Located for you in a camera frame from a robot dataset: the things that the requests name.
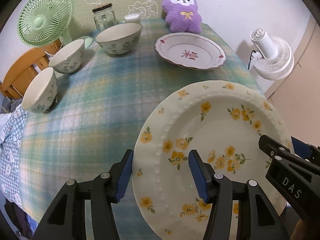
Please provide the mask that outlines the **round yellow flower plate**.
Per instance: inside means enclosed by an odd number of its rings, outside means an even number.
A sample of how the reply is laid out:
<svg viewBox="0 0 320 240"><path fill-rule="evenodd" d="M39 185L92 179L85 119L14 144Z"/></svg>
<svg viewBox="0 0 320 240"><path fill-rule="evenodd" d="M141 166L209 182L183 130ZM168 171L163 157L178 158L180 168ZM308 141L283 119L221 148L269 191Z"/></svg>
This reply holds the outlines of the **round yellow flower plate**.
<svg viewBox="0 0 320 240"><path fill-rule="evenodd" d="M281 213L286 200L265 178L271 159L259 149L262 135L292 147L277 110L243 85L198 82L163 100L144 123L132 162L133 192L150 228L162 239L202 239L211 207L197 193L191 150L232 181L256 180Z"/></svg>

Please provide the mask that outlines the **white red pattern plate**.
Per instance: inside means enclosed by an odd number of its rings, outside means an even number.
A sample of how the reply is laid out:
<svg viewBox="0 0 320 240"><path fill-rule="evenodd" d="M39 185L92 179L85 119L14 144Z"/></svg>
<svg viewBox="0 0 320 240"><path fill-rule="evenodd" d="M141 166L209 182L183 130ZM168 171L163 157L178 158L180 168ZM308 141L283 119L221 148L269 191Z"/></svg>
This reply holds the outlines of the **white red pattern plate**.
<svg viewBox="0 0 320 240"><path fill-rule="evenodd" d="M214 41L191 33L171 33L155 42L155 51L180 67L210 70L222 66L227 57Z"/></svg>

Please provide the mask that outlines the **floral bowl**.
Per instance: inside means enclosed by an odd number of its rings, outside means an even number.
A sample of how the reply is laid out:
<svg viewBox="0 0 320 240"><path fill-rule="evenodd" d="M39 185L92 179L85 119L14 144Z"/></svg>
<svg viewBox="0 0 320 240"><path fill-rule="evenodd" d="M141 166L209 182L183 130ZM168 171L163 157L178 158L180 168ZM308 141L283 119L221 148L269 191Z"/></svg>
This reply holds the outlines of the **floral bowl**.
<svg viewBox="0 0 320 240"><path fill-rule="evenodd" d="M84 50L84 39L72 41L50 58L49 67L61 74L71 74L81 67Z"/></svg>
<svg viewBox="0 0 320 240"><path fill-rule="evenodd" d="M22 108L28 112L45 113L56 102L57 79L52 67L42 70L31 81L22 100Z"/></svg>
<svg viewBox="0 0 320 240"><path fill-rule="evenodd" d="M137 45L143 26L138 23L123 23L99 33L95 41L108 54L124 55Z"/></svg>

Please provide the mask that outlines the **white standing fan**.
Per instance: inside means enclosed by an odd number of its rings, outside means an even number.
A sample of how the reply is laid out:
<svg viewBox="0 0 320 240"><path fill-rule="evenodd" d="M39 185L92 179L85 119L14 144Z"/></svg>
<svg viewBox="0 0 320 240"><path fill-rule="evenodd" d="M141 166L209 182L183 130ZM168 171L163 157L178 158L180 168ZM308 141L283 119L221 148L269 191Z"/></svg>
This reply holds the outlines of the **white standing fan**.
<svg viewBox="0 0 320 240"><path fill-rule="evenodd" d="M251 56L248 68L253 66L260 77L269 81L288 77L295 64L289 44L279 36L270 36L261 28L252 31L250 38L256 47L252 53L259 53L261 57Z"/></svg>

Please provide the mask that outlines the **plaid tablecloth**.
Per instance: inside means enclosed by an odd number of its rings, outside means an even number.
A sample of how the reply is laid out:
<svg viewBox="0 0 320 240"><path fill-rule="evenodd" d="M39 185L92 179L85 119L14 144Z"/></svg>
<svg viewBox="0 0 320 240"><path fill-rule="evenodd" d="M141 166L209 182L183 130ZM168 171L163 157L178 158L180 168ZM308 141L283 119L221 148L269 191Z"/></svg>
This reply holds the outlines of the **plaid tablecloth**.
<svg viewBox="0 0 320 240"><path fill-rule="evenodd" d="M39 222L69 179L94 179L132 149L141 127L171 93L195 82L226 80L258 90L235 51L208 25L202 35L224 50L217 69L200 71L170 64L154 49L169 32L164 20L142 22L135 49L121 56L92 44L81 68L57 74L57 102L46 113L29 113L21 142L20 195L23 210Z"/></svg>

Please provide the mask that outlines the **blue checkered blanket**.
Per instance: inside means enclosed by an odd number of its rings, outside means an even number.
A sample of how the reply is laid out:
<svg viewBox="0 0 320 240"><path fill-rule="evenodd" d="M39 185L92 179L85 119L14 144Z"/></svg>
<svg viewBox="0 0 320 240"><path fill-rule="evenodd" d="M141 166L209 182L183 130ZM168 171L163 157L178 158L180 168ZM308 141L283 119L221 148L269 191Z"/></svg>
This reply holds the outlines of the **blue checkered blanket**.
<svg viewBox="0 0 320 240"><path fill-rule="evenodd" d="M1 192L18 207L22 207L20 151L27 115L22 105L12 113L1 114Z"/></svg>

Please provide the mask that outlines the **wooden bed headboard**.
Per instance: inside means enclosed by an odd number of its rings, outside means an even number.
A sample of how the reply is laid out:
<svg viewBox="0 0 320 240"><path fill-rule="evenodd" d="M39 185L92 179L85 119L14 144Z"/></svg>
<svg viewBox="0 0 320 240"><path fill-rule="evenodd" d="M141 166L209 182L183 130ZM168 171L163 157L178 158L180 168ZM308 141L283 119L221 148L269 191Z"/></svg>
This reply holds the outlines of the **wooden bed headboard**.
<svg viewBox="0 0 320 240"><path fill-rule="evenodd" d="M31 81L40 71L49 67L49 56L55 55L62 47L59 39L41 47L32 48L20 56L8 70L4 81L1 82L1 94L10 99L22 98Z"/></svg>

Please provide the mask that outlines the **purple plush bunny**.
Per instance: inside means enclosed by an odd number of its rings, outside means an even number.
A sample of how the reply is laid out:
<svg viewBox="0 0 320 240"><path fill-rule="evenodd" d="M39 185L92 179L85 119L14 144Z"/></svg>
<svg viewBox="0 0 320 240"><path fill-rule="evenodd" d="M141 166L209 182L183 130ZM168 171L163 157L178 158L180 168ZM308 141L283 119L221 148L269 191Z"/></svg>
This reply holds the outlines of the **purple plush bunny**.
<svg viewBox="0 0 320 240"><path fill-rule="evenodd" d="M166 13L165 22L172 33L202 31L202 17L196 0L163 0L162 9Z"/></svg>

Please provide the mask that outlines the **cotton swab container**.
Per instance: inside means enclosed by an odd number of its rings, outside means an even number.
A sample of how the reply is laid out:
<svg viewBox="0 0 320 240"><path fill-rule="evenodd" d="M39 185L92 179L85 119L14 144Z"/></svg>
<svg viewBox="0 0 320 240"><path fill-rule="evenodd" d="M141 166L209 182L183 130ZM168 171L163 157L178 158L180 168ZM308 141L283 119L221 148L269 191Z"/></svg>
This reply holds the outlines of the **cotton swab container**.
<svg viewBox="0 0 320 240"><path fill-rule="evenodd" d="M124 16L125 23L140 24L140 13L127 14Z"/></svg>

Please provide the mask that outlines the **green desk fan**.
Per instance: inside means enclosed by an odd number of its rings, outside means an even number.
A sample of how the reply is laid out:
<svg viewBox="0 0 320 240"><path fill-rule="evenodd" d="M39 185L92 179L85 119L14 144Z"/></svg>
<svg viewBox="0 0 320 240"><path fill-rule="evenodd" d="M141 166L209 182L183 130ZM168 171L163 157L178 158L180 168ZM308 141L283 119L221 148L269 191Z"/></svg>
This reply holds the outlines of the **green desk fan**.
<svg viewBox="0 0 320 240"><path fill-rule="evenodd" d="M53 56L73 40L69 32L73 12L73 0L29 0L18 19L18 36L24 44Z"/></svg>

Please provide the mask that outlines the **glass jar black lid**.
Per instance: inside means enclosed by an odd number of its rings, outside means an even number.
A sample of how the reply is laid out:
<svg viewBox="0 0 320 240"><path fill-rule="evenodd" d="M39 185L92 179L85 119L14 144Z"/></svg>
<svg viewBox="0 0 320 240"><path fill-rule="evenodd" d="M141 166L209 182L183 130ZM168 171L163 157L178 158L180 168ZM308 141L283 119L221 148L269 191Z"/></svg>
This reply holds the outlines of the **glass jar black lid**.
<svg viewBox="0 0 320 240"><path fill-rule="evenodd" d="M105 3L92 9L94 22L98 33L117 25L112 3Z"/></svg>

